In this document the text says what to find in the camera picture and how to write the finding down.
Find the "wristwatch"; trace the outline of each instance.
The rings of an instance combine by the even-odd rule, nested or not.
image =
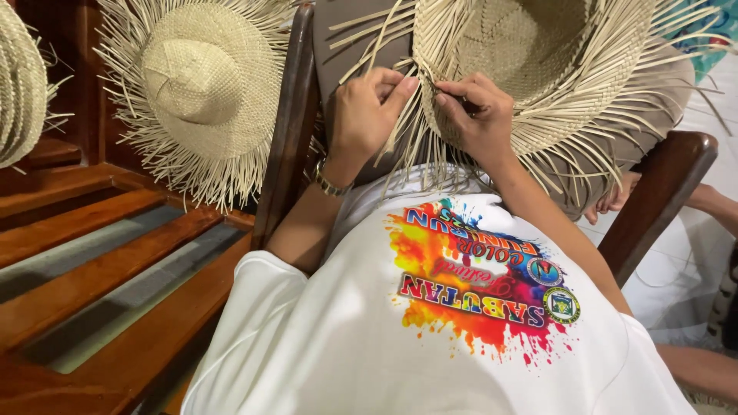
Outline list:
[[[354,182],[351,182],[348,186],[344,188],[339,188],[333,183],[329,182],[328,180],[323,177],[321,174],[321,171],[323,170],[323,166],[325,165],[325,157],[323,157],[322,160],[320,160],[318,163],[315,164],[315,172],[313,173],[313,180],[317,183],[317,185],[320,187],[320,190],[323,191],[328,196],[338,197],[343,196],[346,193],[348,193],[349,190],[351,190],[354,187]]]

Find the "white t-shirt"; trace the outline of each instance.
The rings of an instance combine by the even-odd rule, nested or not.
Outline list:
[[[645,328],[499,197],[367,188],[309,282],[244,256],[182,414],[695,414]]]

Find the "hanging straw hat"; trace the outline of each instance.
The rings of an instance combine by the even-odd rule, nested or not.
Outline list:
[[[46,65],[38,40],[31,37],[10,4],[0,0],[0,168],[28,154],[44,131],[45,121],[58,117],[46,113],[59,85],[47,86]]]
[[[634,114],[644,110],[634,103],[665,110],[658,100],[647,102],[644,94],[663,95],[658,89],[670,74],[636,71],[713,50],[731,50],[731,40],[718,36],[728,45],[706,44],[677,57],[663,54],[684,37],[713,36],[697,32],[664,42],[663,34],[700,19],[706,19],[709,27],[719,18],[720,9],[703,7],[704,1],[673,13],[679,1],[398,0],[389,10],[331,27],[343,30],[386,16],[331,48],[376,35],[342,83],[360,68],[371,67],[385,44],[413,34],[412,56],[402,58],[395,68],[408,66],[408,75],[419,76],[420,87],[384,149],[391,151],[403,131],[412,132],[413,142],[404,149],[399,165],[412,165],[426,137],[435,149],[431,160],[446,160],[446,147],[440,141],[457,146],[458,137],[435,104],[437,91],[432,84],[482,72],[515,99],[511,142],[521,163],[541,185],[561,193],[540,166],[553,169],[559,177],[588,181],[594,175],[612,175],[619,182],[615,155],[610,148],[595,145],[587,134],[632,141],[625,126],[654,129]],[[624,127],[600,125],[610,121]],[[471,162],[457,148],[451,152],[457,161]],[[582,171],[575,154],[586,156],[596,172]],[[554,157],[566,160],[565,171],[556,168]],[[432,172],[436,182],[446,179],[442,164],[436,163]]]
[[[289,0],[99,0],[109,90],[144,167],[197,202],[261,188],[293,9]]]

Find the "hand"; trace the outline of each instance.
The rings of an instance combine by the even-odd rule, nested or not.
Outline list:
[[[330,164],[339,163],[341,168],[355,171],[356,176],[387,142],[417,88],[418,78],[406,78],[400,72],[379,67],[339,87],[325,170],[331,170]]]
[[[513,99],[479,72],[461,82],[441,81],[435,100],[461,135],[461,149],[480,165],[514,157],[510,145]],[[480,107],[470,117],[461,104],[449,96],[466,97]]]

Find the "wooden chair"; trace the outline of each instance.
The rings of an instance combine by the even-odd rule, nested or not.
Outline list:
[[[312,6],[300,6],[295,15],[264,189],[253,216],[195,208],[142,174],[140,158],[130,149],[113,146],[122,126],[111,118],[112,108],[95,77],[102,68],[89,49],[97,43],[94,28],[100,23],[94,1],[17,0],[15,5],[27,23],[55,39],[57,53],[79,77],[76,87],[82,89],[66,86],[60,91],[66,98],[58,104],[77,113],[70,121],[71,135],[53,138],[78,148],[82,164],[41,168],[26,176],[0,171],[0,268],[159,205],[187,204],[189,209],[0,304],[0,414],[129,414],[167,379],[187,379],[182,368],[207,347],[236,263],[249,250],[262,248],[304,186],[320,102]],[[621,285],[716,155],[713,138],[689,132],[672,132],[652,152],[640,184],[600,246]],[[72,373],[59,374],[20,357],[24,345],[219,223],[246,235]],[[179,412],[187,382],[164,414]]]

